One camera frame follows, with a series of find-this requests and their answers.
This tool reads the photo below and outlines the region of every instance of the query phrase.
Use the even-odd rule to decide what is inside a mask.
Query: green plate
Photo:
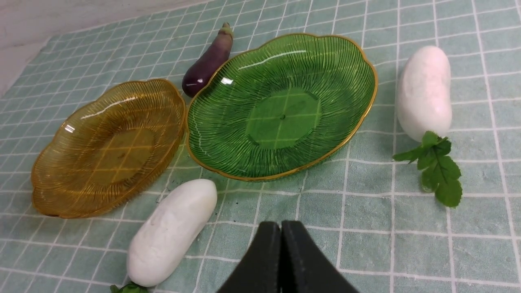
[[[193,98],[189,153],[232,179],[295,173],[351,139],[377,87],[376,70],[352,40],[277,37],[228,60]]]

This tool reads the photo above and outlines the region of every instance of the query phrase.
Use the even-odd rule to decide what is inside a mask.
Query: white wall
[[[209,0],[0,0],[0,49]]]

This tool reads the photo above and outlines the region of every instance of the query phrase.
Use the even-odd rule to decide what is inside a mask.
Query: gold plate rim
[[[66,125],[67,125],[67,121],[69,121],[76,113],[78,113],[79,111],[83,110],[83,109],[86,109],[88,107],[92,107],[95,103],[98,103],[100,101],[102,101],[105,97],[107,97],[107,95],[109,95],[113,90],[116,90],[117,88],[121,87],[121,86],[124,86],[126,84],[130,84],[130,83],[134,83],[134,84],[147,84],[147,83],[150,83],[150,82],[154,82],[154,81],[161,81],[161,82],[164,82],[167,86],[171,87],[173,90],[174,90],[174,99],[175,100],[178,100],[181,102],[181,106],[182,106],[182,109],[181,109],[181,117],[182,117],[182,121],[180,121],[179,125],[179,130],[177,132],[177,139],[174,141],[174,143],[172,143],[172,145],[170,146],[170,148],[168,149],[167,152],[165,152],[165,154],[163,155],[162,159],[159,161],[160,163],[158,163],[156,165],[156,167],[151,170],[147,176],[143,177],[140,181],[138,181],[137,183],[135,183],[129,190],[127,190],[125,193],[121,194],[120,197],[119,197],[119,200],[115,200],[111,203],[107,203],[105,205],[105,207],[101,208],[101,209],[98,209],[96,211],[92,211],[92,212],[89,212],[89,213],[85,213],[85,214],[82,214],[82,215],[75,215],[75,216],[67,216],[66,214],[62,213],[62,214],[59,214],[59,215],[48,215],[47,213],[44,213],[42,210],[39,209],[38,205],[36,205],[34,203],[34,198],[35,198],[35,193],[38,191],[38,190],[42,190],[40,188],[38,188],[38,185],[36,183],[36,179],[35,179],[35,168],[36,168],[36,165],[37,163],[42,159],[42,156],[43,154],[48,151],[55,143],[56,143],[56,140],[57,140],[57,137],[58,137],[58,133],[61,131],[61,130],[64,130]],[[47,215],[47,216],[56,216],[56,217],[60,217],[60,218],[85,218],[85,217],[91,217],[91,216],[95,216],[95,215],[99,215],[99,214],[103,214],[103,213],[107,213],[111,210],[113,210],[114,208],[116,208],[118,205],[124,203],[125,201],[128,201],[130,199],[132,199],[134,196],[136,196],[141,189],[143,189],[144,186],[141,186],[142,185],[142,182],[143,181],[146,181],[147,179],[149,179],[151,176],[155,176],[158,174],[158,168],[159,168],[159,165],[161,165],[165,159],[167,158],[167,156],[171,153],[172,157],[175,156],[177,150],[174,150],[172,151],[174,148],[179,148],[179,145],[181,144],[181,141],[183,140],[183,136],[184,136],[184,133],[185,133],[185,120],[186,120],[186,117],[187,117],[187,105],[186,105],[186,102],[185,100],[183,99],[183,97],[181,96],[179,90],[177,89],[177,87],[168,79],[165,79],[165,78],[153,78],[153,79],[148,79],[148,80],[129,80],[129,81],[125,81],[125,82],[122,82],[122,83],[119,83],[119,84],[116,84],[114,86],[112,86],[111,88],[109,88],[108,90],[106,90],[101,96],[99,96],[96,100],[92,101],[92,102],[89,102],[83,106],[81,106],[80,108],[76,109],[71,115],[69,115],[65,120],[64,122],[60,125],[60,127],[56,130],[56,133],[54,134],[53,136],[53,139],[51,140],[51,142],[49,144],[47,144],[45,146],[45,148],[39,153],[38,157],[36,158],[36,160],[34,161],[33,163],[33,166],[31,168],[31,184],[33,185],[33,188],[32,188],[32,196],[31,196],[31,202],[32,202],[32,205],[33,207],[41,214],[43,215]]]
[[[227,63],[231,62],[232,60],[234,60],[235,58],[241,56],[241,55],[244,55],[244,54],[247,54],[247,53],[250,53],[250,52],[253,52],[253,51],[256,51],[256,50],[260,50],[262,47],[268,45],[269,43],[277,40],[277,39],[280,39],[280,38],[285,38],[285,37],[288,37],[288,36],[291,36],[291,35],[308,35],[308,36],[312,36],[314,38],[317,38],[317,39],[321,39],[321,38],[341,38],[341,39],[344,39],[348,42],[351,42],[352,44],[354,44],[356,46],[356,48],[358,49],[358,51],[362,54],[362,57],[364,59],[364,62],[370,66],[371,70],[373,71],[373,74],[375,76],[375,87],[373,89],[373,96],[371,97],[371,100],[369,101],[369,105],[367,106],[367,108],[365,109],[363,115],[361,116],[360,120],[358,121],[358,124],[355,126],[355,128],[353,129],[353,131],[351,131],[351,133],[349,133],[349,135],[343,140],[341,141],[335,148],[333,148],[332,150],[330,150],[329,152],[327,152],[325,155],[322,155],[320,158],[314,160],[314,161],[311,161],[307,164],[304,164],[300,167],[297,167],[297,168],[294,168],[292,170],[289,170],[289,171],[286,171],[286,172],[283,172],[283,173],[279,173],[279,174],[274,174],[274,175],[269,175],[269,176],[263,176],[263,177],[240,177],[240,176],[235,176],[235,175],[230,175],[228,173],[225,173],[221,170],[218,170],[218,169],[215,169],[215,168],[212,168],[212,167],[209,167],[207,166],[206,164],[202,163],[192,152],[192,149],[190,148],[190,128],[188,127],[188,113],[190,112],[190,108],[192,107],[192,104],[193,102],[198,98],[199,94],[202,93],[208,86],[210,86],[210,84],[213,82],[215,76],[219,73],[219,71],[222,69],[222,67],[224,67]],[[254,48],[254,49],[250,49],[250,50],[247,50],[247,51],[244,51],[244,52],[241,52],[239,54],[237,54],[236,56],[228,59],[226,62],[224,62],[221,66],[219,66],[219,68],[214,72],[214,74],[212,75],[212,77],[209,79],[208,83],[206,84],[205,87],[203,87],[195,96],[194,98],[190,101],[189,103],[189,106],[188,106],[188,110],[187,110],[187,115],[184,119],[184,127],[186,129],[186,135],[187,135],[187,150],[188,150],[188,154],[190,155],[190,157],[196,162],[199,164],[199,166],[209,170],[209,171],[212,171],[212,172],[216,172],[226,178],[229,178],[229,179],[234,179],[234,180],[241,180],[241,181],[267,181],[267,180],[273,180],[273,179],[277,179],[277,178],[281,178],[281,177],[284,177],[284,176],[287,176],[287,175],[291,175],[291,174],[294,174],[294,173],[297,173],[299,171],[302,171],[304,169],[307,169],[313,165],[316,165],[317,163],[321,162],[322,160],[324,160],[325,158],[329,157],[330,155],[334,154],[339,148],[343,147],[346,143],[348,143],[354,136],[354,134],[358,131],[358,129],[360,128],[360,126],[362,125],[362,122],[364,121],[365,117],[367,116],[367,114],[369,113],[369,111],[371,110],[372,106],[373,106],[373,103],[375,101],[375,98],[376,98],[376,94],[377,94],[377,91],[378,91],[378,73],[376,72],[376,68],[373,66],[373,64],[367,59],[367,56],[364,52],[364,50],[360,47],[360,45],[358,45],[354,40],[350,39],[350,38],[347,38],[345,36],[342,36],[342,35],[335,35],[335,34],[326,34],[326,35],[316,35],[316,34],[312,34],[312,33],[288,33],[288,34],[283,34],[283,35],[280,35],[276,38],[273,38],[269,41],[267,41],[266,43],[262,44],[261,46],[257,47],[257,48]]]

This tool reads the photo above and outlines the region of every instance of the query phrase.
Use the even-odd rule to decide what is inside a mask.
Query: radish leaf
[[[434,192],[435,197],[443,205],[456,207],[461,202],[463,189],[459,178],[461,170],[448,156],[452,143],[447,137],[441,138],[432,131],[427,131],[421,145],[408,152],[395,154],[395,161],[418,160],[417,168],[421,170],[421,187],[425,192]]]

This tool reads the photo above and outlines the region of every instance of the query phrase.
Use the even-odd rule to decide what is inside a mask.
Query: green leaf
[[[445,181],[449,179],[458,180],[461,177],[461,170],[449,156],[438,157],[438,169],[442,173]]]
[[[110,287],[110,293],[119,293],[119,288],[116,285]]]
[[[421,187],[425,192],[434,192],[438,187],[437,183],[432,182],[434,166],[423,170],[421,173]]]
[[[434,147],[434,150],[438,156],[445,156],[451,152],[451,145],[450,141],[442,140]]]
[[[463,189],[458,180],[450,179],[446,182],[441,182],[434,195],[445,206],[456,207],[460,204]]]
[[[430,148],[438,144],[438,139],[439,136],[436,133],[432,131],[427,131],[421,138],[421,146],[423,146],[424,148]]]
[[[415,149],[412,149],[405,153],[400,153],[394,155],[392,158],[395,161],[401,162],[401,161],[409,161],[409,164],[417,160],[425,151],[425,149],[422,146],[419,146]]]
[[[436,162],[436,154],[432,149],[424,152],[422,156],[418,158],[418,170],[423,170]]]
[[[112,285],[110,287],[110,293],[148,293],[148,290],[134,282],[130,282],[121,289],[118,289],[116,285]]]
[[[463,190],[459,178],[461,170],[447,156],[452,143],[447,137],[441,138],[432,131],[427,131],[421,140],[421,146],[405,153],[393,156],[395,161],[418,160],[417,168],[422,170],[421,188],[425,192],[434,192],[435,197],[445,206],[458,206]]]

